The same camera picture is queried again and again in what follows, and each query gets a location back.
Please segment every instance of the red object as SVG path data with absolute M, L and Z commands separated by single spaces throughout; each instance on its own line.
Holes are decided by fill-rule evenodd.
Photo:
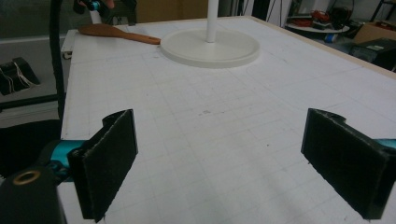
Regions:
M 330 16 L 327 12 L 315 10 L 311 12 L 312 19 L 320 22 L 330 22 Z

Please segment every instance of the black foam pad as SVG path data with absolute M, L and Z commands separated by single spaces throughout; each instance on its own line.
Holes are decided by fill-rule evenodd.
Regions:
M 97 134 L 67 155 L 82 215 L 96 222 L 105 216 L 137 154 L 132 110 L 103 122 Z
M 345 120 L 309 109 L 302 152 L 364 219 L 380 219 L 396 179 L 396 150 L 356 131 Z

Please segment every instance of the floor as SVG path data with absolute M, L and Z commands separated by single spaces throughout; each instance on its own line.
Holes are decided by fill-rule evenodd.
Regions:
M 50 57 L 50 42 L 47 38 L 28 39 L 27 41 L 0 42 L 0 63 L 11 62 L 13 58 L 22 57 L 29 63 L 40 85 L 29 90 L 17 91 L 9 95 L 1 95 L 0 103 L 12 102 L 37 96 L 55 94 L 55 78 Z M 67 87 L 70 60 L 62 60 L 64 83 Z M 57 119 L 57 103 L 50 102 L 40 105 L 28 105 L 4 109 L 0 112 L 0 128 L 16 124 L 42 120 Z

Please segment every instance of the shelf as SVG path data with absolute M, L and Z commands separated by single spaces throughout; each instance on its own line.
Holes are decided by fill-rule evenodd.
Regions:
M 312 27 L 301 27 L 291 23 L 287 23 L 286 26 L 295 30 L 307 31 L 311 33 L 321 33 L 321 34 L 340 34 L 349 30 L 349 27 L 347 26 L 345 26 L 343 29 L 340 30 L 334 30 L 334 29 L 319 30 Z

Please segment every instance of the white cable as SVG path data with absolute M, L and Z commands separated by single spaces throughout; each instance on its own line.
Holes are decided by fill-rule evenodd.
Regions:
M 0 68 L 0 72 L 1 72 L 2 76 L 6 79 L 6 81 L 8 82 L 9 93 L 14 92 L 14 83 L 12 81 L 12 78 L 6 76 L 6 74 L 3 72 L 3 70 L 1 68 Z
M 18 64 L 15 63 L 15 62 L 14 62 L 14 64 L 15 64 L 15 67 L 17 67 L 17 75 L 18 75 L 18 78 L 20 79 L 22 85 L 23 85 L 24 87 L 26 87 L 26 88 L 31 88 L 31 87 L 35 86 L 35 83 L 29 81 L 29 79 L 27 79 L 27 78 L 23 75 L 23 72 L 21 71 L 21 69 L 20 69 L 20 67 L 18 66 Z

